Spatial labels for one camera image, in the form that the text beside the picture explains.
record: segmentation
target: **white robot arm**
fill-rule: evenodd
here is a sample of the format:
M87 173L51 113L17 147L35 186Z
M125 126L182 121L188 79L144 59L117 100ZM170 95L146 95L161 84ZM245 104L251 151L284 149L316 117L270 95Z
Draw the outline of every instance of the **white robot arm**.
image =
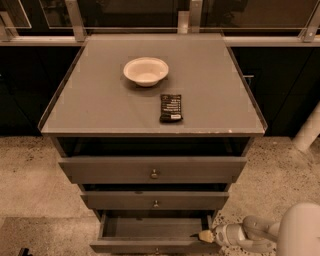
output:
M266 253L277 243L277 256L320 255L320 206L299 203L281 222L248 216L240 224L218 225L199 233L199 239L221 246L240 246L246 251Z

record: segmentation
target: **terrazzo floor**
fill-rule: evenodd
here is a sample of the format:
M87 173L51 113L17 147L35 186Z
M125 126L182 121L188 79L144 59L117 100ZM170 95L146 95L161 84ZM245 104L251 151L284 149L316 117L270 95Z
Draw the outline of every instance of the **terrazzo floor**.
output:
M0 138L0 255L96 254L89 246L99 222L57 164L58 154L43 137ZM290 138L255 139L248 163L229 190L230 198L214 224L237 223L247 215L280 221L297 202L320 204L320 139L307 152ZM276 255L223 247L219 256Z

